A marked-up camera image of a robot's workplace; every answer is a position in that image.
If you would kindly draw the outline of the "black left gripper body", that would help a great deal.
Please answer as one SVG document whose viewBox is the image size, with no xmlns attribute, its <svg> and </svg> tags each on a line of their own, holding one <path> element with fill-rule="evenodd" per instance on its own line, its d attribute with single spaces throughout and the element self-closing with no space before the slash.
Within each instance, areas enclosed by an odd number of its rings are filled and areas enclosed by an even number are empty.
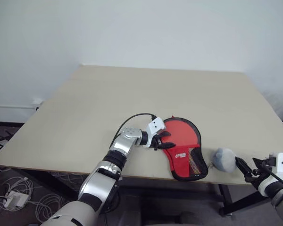
<svg viewBox="0 0 283 226">
<path fill-rule="evenodd" d="M 157 150 L 162 150 L 162 149 L 163 149 L 161 138 L 162 138 L 161 135 L 155 135 L 155 136 L 152 138 L 151 147 L 152 147 L 155 151 L 157 151 Z"/>
</svg>

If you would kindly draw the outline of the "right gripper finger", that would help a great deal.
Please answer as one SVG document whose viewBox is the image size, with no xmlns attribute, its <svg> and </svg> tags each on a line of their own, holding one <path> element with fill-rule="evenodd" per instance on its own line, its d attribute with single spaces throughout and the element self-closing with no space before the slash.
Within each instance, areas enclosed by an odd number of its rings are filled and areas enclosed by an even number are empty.
<svg viewBox="0 0 283 226">
<path fill-rule="evenodd" d="M 263 169 L 264 167 L 264 160 L 258 159 L 258 158 L 252 158 L 255 166 L 257 167 L 257 169 Z"/>
<path fill-rule="evenodd" d="M 235 164 L 244 176 L 252 176 L 252 169 L 244 161 L 244 159 L 235 157 Z"/>
</svg>

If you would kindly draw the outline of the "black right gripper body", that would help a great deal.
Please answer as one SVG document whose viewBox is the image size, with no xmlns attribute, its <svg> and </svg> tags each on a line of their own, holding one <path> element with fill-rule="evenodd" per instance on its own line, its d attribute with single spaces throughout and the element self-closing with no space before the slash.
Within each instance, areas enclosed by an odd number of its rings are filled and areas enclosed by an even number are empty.
<svg viewBox="0 0 283 226">
<path fill-rule="evenodd" d="M 252 176 L 244 176 L 248 183 L 261 183 L 267 179 L 272 173 L 272 167 L 276 166 L 276 158 L 267 158 L 264 160 L 263 169 L 252 169 Z"/>
</svg>

